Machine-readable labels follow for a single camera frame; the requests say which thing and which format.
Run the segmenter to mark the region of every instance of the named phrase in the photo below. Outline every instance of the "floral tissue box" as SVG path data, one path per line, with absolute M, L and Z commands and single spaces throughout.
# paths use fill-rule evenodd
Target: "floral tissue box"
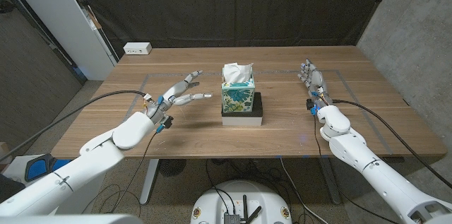
M 223 112 L 251 112 L 254 100 L 253 74 L 248 81 L 243 83 L 222 83 L 222 108 Z

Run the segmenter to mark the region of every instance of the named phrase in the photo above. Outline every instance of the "gray wall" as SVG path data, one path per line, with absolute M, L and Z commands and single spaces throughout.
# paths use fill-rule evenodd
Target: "gray wall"
M 383 0 L 357 46 L 452 146 L 452 0 Z

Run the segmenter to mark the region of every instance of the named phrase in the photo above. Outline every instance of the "blue object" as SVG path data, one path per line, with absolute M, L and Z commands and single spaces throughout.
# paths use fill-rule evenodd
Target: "blue object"
M 54 166 L 52 167 L 52 172 L 64 166 L 65 164 L 71 162 L 71 160 L 56 160 Z
M 155 133 L 159 134 L 160 132 L 162 132 L 162 130 L 165 128 L 165 126 L 163 126 L 163 124 L 161 124 L 156 130 Z
M 30 166 L 30 169 L 28 170 L 27 178 L 29 180 L 32 180 L 33 178 L 38 177 L 45 173 L 47 173 L 47 165 L 46 165 L 45 160 L 37 160 Z
M 312 114 L 312 115 L 316 115 L 316 113 L 317 113 L 317 106 L 314 105 L 314 107 L 311 108 L 311 114 Z
M 41 155 L 27 162 L 27 166 L 25 167 L 25 181 L 31 182 L 34 179 L 43 177 L 69 162 L 71 160 L 57 160 L 48 153 Z

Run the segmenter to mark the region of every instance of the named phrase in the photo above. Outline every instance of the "robotic arm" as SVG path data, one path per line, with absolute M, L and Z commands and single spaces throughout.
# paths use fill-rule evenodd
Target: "robotic arm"
M 80 157 L 0 204 L 0 216 L 51 213 L 76 190 L 119 163 L 124 158 L 123 151 L 135 147 L 156 126 L 156 133 L 169 128 L 173 118 L 165 112 L 173 104 L 185 105 L 192 100 L 210 98 L 210 93 L 181 96 L 189 88 L 199 85 L 192 80 L 201 73 L 190 73 L 184 81 L 176 83 L 160 96 L 157 103 L 147 94 L 143 112 L 134 113 L 118 127 L 89 140 L 80 149 Z
M 302 64 L 298 76 L 308 88 L 311 113 L 325 124 L 320 133 L 333 155 L 361 173 L 403 223 L 452 222 L 452 204 L 420 191 L 367 147 L 350 120 L 332 105 L 323 76 L 311 61 Z

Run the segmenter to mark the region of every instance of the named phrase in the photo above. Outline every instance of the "power outlet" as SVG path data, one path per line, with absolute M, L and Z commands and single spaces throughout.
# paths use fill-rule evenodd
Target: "power outlet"
M 153 47 L 149 42 L 128 42 L 123 48 L 126 54 L 149 54 Z

